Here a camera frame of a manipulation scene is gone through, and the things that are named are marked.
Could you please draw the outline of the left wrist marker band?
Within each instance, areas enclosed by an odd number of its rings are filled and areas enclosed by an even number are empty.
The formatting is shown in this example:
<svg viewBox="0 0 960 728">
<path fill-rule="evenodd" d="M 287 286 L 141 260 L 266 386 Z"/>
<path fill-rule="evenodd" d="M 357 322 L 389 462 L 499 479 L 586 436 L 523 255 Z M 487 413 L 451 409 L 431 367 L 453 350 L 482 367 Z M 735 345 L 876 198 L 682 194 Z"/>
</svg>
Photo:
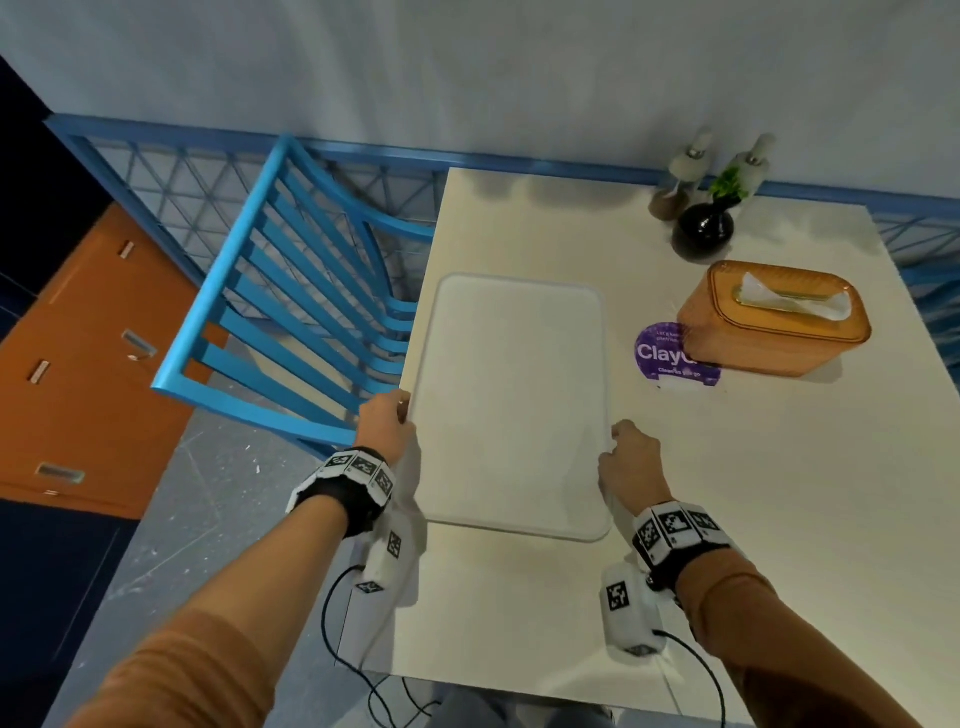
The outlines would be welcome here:
<svg viewBox="0 0 960 728">
<path fill-rule="evenodd" d="M 336 451 L 292 491 L 286 513 L 312 498 L 328 497 L 342 506 L 347 521 L 343 539 L 350 539 L 373 530 L 397 485 L 396 474 L 375 450 L 361 446 Z"/>
</svg>

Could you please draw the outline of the right wrist marker band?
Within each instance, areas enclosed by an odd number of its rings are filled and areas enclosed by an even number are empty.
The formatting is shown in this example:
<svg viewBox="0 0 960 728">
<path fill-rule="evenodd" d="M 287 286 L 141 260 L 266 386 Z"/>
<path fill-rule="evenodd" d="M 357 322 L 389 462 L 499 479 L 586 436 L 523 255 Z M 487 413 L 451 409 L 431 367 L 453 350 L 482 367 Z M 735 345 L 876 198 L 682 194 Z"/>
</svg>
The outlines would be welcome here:
<svg viewBox="0 0 960 728">
<path fill-rule="evenodd" d="M 704 507 L 678 501 L 655 504 L 635 516 L 631 544 L 647 567 L 647 585 L 657 593 L 674 593 L 681 572 L 701 555 L 724 549 L 743 553 Z"/>
</svg>

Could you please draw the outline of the orange tissue box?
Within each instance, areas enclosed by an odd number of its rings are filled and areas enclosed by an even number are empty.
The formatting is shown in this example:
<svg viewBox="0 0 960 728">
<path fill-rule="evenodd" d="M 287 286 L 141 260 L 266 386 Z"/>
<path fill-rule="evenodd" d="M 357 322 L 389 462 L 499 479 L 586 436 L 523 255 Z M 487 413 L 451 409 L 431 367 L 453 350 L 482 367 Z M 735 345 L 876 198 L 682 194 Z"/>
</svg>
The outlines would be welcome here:
<svg viewBox="0 0 960 728">
<path fill-rule="evenodd" d="M 853 313 L 846 321 L 781 313 L 740 305 L 734 293 L 746 274 L 778 291 L 814 296 L 849 293 Z M 689 356 L 725 369 L 800 378 L 866 343 L 873 329 L 854 285 L 833 274 L 722 260 L 713 263 L 678 310 L 682 343 Z"/>
</svg>

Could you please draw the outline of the white tissue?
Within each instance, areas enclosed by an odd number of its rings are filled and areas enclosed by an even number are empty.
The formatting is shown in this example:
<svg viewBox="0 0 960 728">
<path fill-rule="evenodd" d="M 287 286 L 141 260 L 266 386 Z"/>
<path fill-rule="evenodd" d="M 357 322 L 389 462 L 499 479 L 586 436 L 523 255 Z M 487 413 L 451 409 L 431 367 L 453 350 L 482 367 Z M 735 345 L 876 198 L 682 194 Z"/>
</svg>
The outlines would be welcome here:
<svg viewBox="0 0 960 728">
<path fill-rule="evenodd" d="M 826 297 L 779 292 L 767 287 L 751 273 L 743 276 L 733 298 L 747 308 L 811 316 L 830 322 L 846 321 L 854 313 L 854 303 L 847 291 Z"/>
</svg>

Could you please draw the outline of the wrist marker band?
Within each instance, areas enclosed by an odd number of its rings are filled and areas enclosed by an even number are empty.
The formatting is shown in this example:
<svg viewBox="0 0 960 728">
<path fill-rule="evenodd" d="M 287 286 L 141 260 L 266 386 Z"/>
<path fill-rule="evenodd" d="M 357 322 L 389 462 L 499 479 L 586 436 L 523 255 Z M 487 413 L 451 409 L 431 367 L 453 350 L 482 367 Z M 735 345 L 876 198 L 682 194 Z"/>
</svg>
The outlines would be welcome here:
<svg viewBox="0 0 960 728">
<path fill-rule="evenodd" d="M 647 585 L 657 593 L 674 593 L 681 572 L 701 555 L 724 549 L 743 553 L 704 507 L 678 501 L 655 504 L 635 516 L 631 544 L 647 567 Z"/>
<path fill-rule="evenodd" d="M 350 539 L 373 530 L 397 485 L 396 474 L 375 450 L 361 446 L 336 451 L 292 491 L 286 513 L 312 498 L 328 497 L 342 506 L 347 521 L 343 539 Z"/>
</svg>

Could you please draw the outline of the orange cabinet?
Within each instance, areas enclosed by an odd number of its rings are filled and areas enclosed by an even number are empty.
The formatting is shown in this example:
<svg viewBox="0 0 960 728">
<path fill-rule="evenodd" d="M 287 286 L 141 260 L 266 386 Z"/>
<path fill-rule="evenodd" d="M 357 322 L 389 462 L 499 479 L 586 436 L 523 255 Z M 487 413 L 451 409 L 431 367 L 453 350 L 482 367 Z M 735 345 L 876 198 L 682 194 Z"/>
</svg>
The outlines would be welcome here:
<svg viewBox="0 0 960 728">
<path fill-rule="evenodd" d="M 0 499 L 144 515 L 193 414 L 151 384 L 198 290 L 103 213 L 0 343 Z"/>
</svg>

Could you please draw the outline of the person's right hand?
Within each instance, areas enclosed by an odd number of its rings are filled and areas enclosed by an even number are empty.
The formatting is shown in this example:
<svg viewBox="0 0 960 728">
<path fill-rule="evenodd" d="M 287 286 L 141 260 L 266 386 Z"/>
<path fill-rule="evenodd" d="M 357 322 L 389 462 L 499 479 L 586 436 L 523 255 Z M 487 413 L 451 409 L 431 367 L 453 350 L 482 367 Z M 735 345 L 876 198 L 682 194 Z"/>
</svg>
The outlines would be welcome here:
<svg viewBox="0 0 960 728">
<path fill-rule="evenodd" d="M 648 449 L 612 448 L 598 459 L 601 488 L 633 517 L 653 506 L 675 501 L 666 480 L 661 441 L 650 437 L 652 446 Z"/>
</svg>

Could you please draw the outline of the person's left hand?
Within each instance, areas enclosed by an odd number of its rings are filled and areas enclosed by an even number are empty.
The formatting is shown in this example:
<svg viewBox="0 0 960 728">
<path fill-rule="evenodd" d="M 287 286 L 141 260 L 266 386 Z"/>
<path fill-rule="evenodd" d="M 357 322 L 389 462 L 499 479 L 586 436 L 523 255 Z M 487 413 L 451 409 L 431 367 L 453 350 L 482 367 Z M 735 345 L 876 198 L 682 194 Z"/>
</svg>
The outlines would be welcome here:
<svg viewBox="0 0 960 728">
<path fill-rule="evenodd" d="M 397 419 L 395 391 L 374 395 L 359 408 L 354 449 L 367 449 L 378 454 L 390 467 L 400 462 L 417 426 L 400 426 Z"/>
</svg>

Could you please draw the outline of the white plastic tray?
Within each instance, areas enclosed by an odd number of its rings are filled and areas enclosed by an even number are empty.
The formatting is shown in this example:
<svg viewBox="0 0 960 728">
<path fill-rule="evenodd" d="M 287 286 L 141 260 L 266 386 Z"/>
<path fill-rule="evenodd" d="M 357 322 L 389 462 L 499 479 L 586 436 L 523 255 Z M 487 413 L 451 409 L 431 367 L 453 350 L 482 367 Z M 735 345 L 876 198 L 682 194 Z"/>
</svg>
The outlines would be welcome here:
<svg viewBox="0 0 960 728">
<path fill-rule="evenodd" d="M 451 273 L 414 384 L 415 502 L 430 523 L 593 543 L 611 446 L 605 307 L 583 285 Z"/>
</svg>

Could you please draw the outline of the person's left forearm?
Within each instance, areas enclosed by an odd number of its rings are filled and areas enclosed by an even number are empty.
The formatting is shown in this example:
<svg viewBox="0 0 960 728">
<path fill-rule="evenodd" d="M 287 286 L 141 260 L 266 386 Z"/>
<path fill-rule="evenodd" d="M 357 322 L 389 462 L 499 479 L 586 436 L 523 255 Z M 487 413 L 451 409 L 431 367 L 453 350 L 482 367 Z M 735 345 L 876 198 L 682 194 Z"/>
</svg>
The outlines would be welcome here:
<svg viewBox="0 0 960 728">
<path fill-rule="evenodd" d="M 263 728 L 350 525 L 308 498 L 104 678 L 65 728 Z"/>
</svg>

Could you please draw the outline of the black round vase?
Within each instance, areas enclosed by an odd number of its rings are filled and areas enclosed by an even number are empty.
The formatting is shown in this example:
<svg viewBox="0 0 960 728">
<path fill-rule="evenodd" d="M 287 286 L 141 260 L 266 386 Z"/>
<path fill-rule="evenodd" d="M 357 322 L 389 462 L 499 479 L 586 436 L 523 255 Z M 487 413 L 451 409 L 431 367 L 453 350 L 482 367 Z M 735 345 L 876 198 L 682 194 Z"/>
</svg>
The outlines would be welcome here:
<svg viewBox="0 0 960 728">
<path fill-rule="evenodd" d="M 674 224 L 674 252 L 689 262 L 707 261 L 721 254 L 736 231 L 731 209 L 737 204 L 734 199 L 716 199 L 691 205 Z"/>
</svg>

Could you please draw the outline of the green plant sprig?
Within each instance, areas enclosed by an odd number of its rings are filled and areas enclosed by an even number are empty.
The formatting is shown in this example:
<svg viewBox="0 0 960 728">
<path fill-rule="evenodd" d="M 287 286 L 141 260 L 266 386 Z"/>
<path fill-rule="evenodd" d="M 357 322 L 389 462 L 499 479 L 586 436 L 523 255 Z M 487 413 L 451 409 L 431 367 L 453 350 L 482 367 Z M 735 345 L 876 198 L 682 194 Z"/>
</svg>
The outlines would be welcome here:
<svg viewBox="0 0 960 728">
<path fill-rule="evenodd" d="M 729 164 L 714 178 L 708 193 L 711 202 L 725 210 L 730 210 L 746 201 L 751 192 L 746 186 L 741 167 Z"/>
</svg>

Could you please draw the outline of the purple round sticker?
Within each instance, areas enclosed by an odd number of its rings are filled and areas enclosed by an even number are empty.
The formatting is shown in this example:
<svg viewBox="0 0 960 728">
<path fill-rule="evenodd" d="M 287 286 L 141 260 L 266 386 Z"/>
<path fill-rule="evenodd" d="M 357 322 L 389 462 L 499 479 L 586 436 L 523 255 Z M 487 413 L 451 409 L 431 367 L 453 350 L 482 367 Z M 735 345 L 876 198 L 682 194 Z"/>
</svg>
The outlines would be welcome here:
<svg viewBox="0 0 960 728">
<path fill-rule="evenodd" d="M 721 368 L 693 359 L 684 348 L 684 329 L 676 321 L 648 325 L 633 345 L 636 367 L 659 389 L 712 389 L 721 380 Z"/>
</svg>

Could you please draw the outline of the person's right forearm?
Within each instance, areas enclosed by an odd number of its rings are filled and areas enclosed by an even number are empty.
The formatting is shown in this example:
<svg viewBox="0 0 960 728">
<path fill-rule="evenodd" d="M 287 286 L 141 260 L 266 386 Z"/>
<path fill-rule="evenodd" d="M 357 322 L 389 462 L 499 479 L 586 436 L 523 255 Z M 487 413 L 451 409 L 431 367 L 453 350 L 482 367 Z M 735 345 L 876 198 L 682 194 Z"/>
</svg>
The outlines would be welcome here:
<svg viewBox="0 0 960 728">
<path fill-rule="evenodd" d="M 756 728 L 922 728 L 735 550 L 693 559 L 676 595 L 695 639 L 722 662 Z"/>
</svg>

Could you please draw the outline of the wooden pepper grinder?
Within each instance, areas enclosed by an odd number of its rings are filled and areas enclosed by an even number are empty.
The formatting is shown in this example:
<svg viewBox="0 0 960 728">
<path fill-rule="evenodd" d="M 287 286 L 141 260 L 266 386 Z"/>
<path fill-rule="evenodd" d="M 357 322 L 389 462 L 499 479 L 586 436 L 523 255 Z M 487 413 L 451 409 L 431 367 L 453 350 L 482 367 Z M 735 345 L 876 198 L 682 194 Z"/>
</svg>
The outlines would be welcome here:
<svg viewBox="0 0 960 728">
<path fill-rule="evenodd" d="M 649 203 L 648 211 L 656 220 L 676 221 L 690 205 L 713 165 L 713 145 L 713 130 L 701 127 L 674 153 Z"/>
</svg>

